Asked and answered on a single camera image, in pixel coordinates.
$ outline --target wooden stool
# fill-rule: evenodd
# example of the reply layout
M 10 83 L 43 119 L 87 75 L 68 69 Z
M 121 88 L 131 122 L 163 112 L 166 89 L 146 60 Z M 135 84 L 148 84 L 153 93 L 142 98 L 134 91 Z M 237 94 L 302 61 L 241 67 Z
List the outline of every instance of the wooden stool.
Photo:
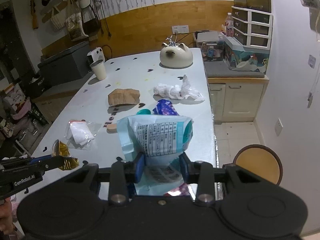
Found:
M 270 148 L 252 144 L 243 147 L 236 155 L 233 163 L 279 185 L 282 180 L 282 163 Z

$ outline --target white table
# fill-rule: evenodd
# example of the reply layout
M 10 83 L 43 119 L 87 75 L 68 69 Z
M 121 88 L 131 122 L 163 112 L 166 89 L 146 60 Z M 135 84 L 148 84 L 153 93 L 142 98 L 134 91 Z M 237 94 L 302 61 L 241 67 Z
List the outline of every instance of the white table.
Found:
M 79 168 L 82 167 L 84 160 L 89 163 L 98 163 L 101 168 L 110 167 L 116 161 L 116 157 L 124 158 L 124 155 L 118 134 L 108 133 L 106 128 L 103 127 L 105 122 L 109 122 L 114 109 L 114 107 L 108 109 L 108 94 L 116 88 L 137 89 L 140 91 L 140 102 L 146 104 L 143 108 L 152 110 L 157 100 L 160 99 L 154 98 L 153 87 L 158 83 L 181 85 L 182 80 L 178 77 L 186 74 L 191 86 L 195 87 L 205 97 L 204 102 L 195 102 L 187 99 L 174 102 L 174 107 L 179 115 L 189 116 L 194 121 L 193 138 L 186 154 L 191 161 L 202 160 L 216 167 L 213 118 L 204 63 L 200 49 L 192 48 L 191 51 L 193 53 L 193 64 L 185 69 L 161 67 L 159 65 L 159 51 L 108 60 L 105 62 L 107 78 L 98 82 L 95 75 L 93 75 L 83 85 L 52 124 L 32 156 L 40 157 L 51 154 L 51 147 L 56 139 L 66 142 L 64 134 L 69 120 L 84 119 L 88 122 L 102 124 L 95 138 L 99 148 L 98 150 L 69 149 L 71 155 L 79 159 Z M 130 109 L 114 115 L 112 122 L 115 123 L 116 120 L 125 116 L 134 115 L 142 109 L 139 108 L 139 105 L 128 108 Z M 29 194 L 71 172 L 73 171 L 61 171 L 60 169 L 46 172 L 43 176 L 43 181 L 29 187 Z M 17 194 L 17 201 L 20 202 L 25 196 L 23 192 L 20 192 Z M 108 198 L 108 183 L 101 185 L 99 197 L 101 199 Z

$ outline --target white cat-shaped bowl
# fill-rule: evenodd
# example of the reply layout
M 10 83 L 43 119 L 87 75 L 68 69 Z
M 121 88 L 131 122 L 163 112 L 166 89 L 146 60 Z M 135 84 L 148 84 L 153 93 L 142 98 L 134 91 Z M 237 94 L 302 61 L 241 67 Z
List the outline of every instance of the white cat-shaped bowl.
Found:
M 175 44 L 175 46 L 162 43 L 161 47 L 160 62 L 163 66 L 185 68 L 193 63 L 192 51 L 184 43 Z

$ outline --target nutrition label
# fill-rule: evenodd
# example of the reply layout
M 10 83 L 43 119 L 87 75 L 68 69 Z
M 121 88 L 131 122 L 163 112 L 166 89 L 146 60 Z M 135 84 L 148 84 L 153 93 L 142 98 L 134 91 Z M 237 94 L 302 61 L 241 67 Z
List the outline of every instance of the nutrition label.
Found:
M 137 138 L 148 157 L 182 151 L 183 122 L 164 122 L 140 125 Z

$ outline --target drawer handle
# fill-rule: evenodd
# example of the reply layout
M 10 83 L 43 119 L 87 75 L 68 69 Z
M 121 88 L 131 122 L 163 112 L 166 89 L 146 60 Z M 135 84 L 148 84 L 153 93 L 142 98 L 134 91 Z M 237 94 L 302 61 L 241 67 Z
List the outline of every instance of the drawer handle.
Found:
M 232 87 L 230 87 L 230 86 L 229 86 L 229 88 L 230 88 L 230 89 L 240 89 L 240 88 L 241 88 L 241 86 L 240 86 L 239 88 L 232 88 Z

